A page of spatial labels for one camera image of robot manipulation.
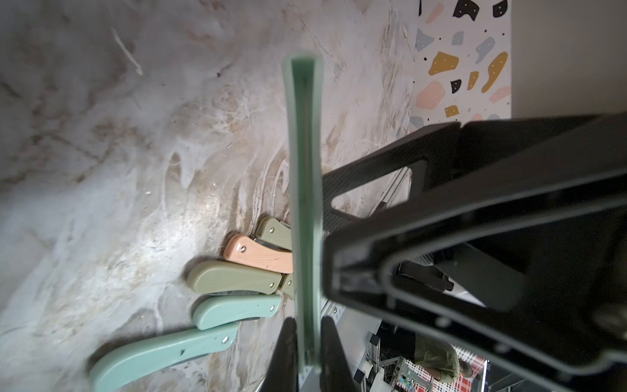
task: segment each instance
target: folding knife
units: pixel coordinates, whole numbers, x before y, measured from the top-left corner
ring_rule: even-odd
[[[228,322],[272,317],[281,305],[280,295],[225,295],[202,302],[192,316],[198,329],[208,329]]]
[[[278,272],[246,267],[241,264],[210,260],[196,265],[187,276],[187,285],[199,294],[250,290],[264,294],[277,291]]]
[[[230,262],[280,273],[292,273],[292,253],[267,248],[237,234],[226,244],[224,258]]]
[[[281,284],[278,286],[278,289],[282,292],[286,293],[290,296],[291,299],[294,299],[294,286],[296,284],[296,280],[294,279],[294,274],[290,273],[289,275],[285,275]]]
[[[229,348],[239,322],[200,331],[190,329],[153,337],[113,350],[89,373],[94,392],[109,392],[131,381],[177,363]]]
[[[259,223],[255,237],[280,248],[292,250],[292,231],[270,216]]]

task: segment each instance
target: metal frame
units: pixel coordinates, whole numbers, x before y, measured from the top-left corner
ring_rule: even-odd
[[[605,254],[596,257],[585,244],[565,241],[562,248],[571,246],[592,258],[569,268],[564,253],[552,254],[554,258],[546,260],[547,276],[540,276],[532,264],[526,278],[532,282],[530,291],[513,313],[410,287],[392,271],[412,256],[503,232],[541,225],[568,232],[572,228],[560,226],[567,219],[587,222],[581,226],[588,231],[595,224],[606,225],[594,235],[605,241],[599,246],[609,246],[609,237],[619,229],[617,214],[627,206],[626,124],[625,114],[483,122],[466,126],[462,137],[457,124],[431,126],[326,174],[324,225],[336,230],[324,248],[326,296],[468,347],[550,388],[615,388],[608,380],[624,374],[624,366],[613,364],[627,363],[627,345],[588,325],[574,309],[574,304],[587,305]],[[336,195],[422,160],[428,162],[427,191],[408,202],[358,225],[330,210]],[[593,218],[602,218],[602,224]],[[492,259],[482,262],[502,266],[498,257]],[[560,268],[566,272],[563,277]],[[459,279],[450,270],[446,274]],[[574,291],[572,282],[581,285],[581,293]],[[547,284],[573,296],[565,310],[539,297]],[[502,306],[507,310],[512,304]],[[525,319],[525,314],[539,317]]]

